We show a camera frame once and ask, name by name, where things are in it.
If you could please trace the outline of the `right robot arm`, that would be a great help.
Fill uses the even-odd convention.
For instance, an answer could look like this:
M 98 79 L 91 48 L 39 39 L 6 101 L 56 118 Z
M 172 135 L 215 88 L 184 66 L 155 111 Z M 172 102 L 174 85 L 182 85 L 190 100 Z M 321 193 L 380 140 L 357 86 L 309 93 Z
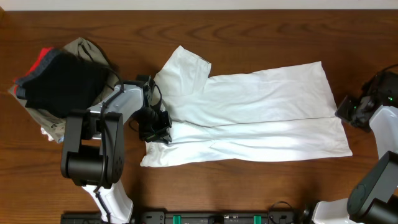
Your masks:
M 397 223 L 397 97 L 388 96 L 369 120 L 379 160 L 348 198 L 318 202 L 310 223 Z

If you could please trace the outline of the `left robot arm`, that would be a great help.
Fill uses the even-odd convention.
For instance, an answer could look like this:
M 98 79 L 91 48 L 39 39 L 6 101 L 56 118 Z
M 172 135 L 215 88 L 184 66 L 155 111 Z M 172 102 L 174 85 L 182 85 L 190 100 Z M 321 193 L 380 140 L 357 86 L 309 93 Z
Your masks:
M 159 89 L 153 81 L 121 82 L 98 105 L 67 117 L 61 172 L 92 196 L 99 213 L 65 213 L 62 223 L 131 223 L 134 206 L 121 182 L 124 125 L 136 121 L 141 141 L 172 141 L 168 112 L 151 103 Z

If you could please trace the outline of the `white printed t-shirt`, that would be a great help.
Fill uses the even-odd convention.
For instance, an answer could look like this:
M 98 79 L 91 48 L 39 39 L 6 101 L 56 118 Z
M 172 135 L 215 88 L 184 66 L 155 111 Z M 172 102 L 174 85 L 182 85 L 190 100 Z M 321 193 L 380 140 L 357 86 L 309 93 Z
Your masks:
M 151 142 L 144 167 L 241 159 L 285 162 L 352 155 L 320 62 L 211 76 L 178 47 L 154 80 L 172 120 L 170 143 Z

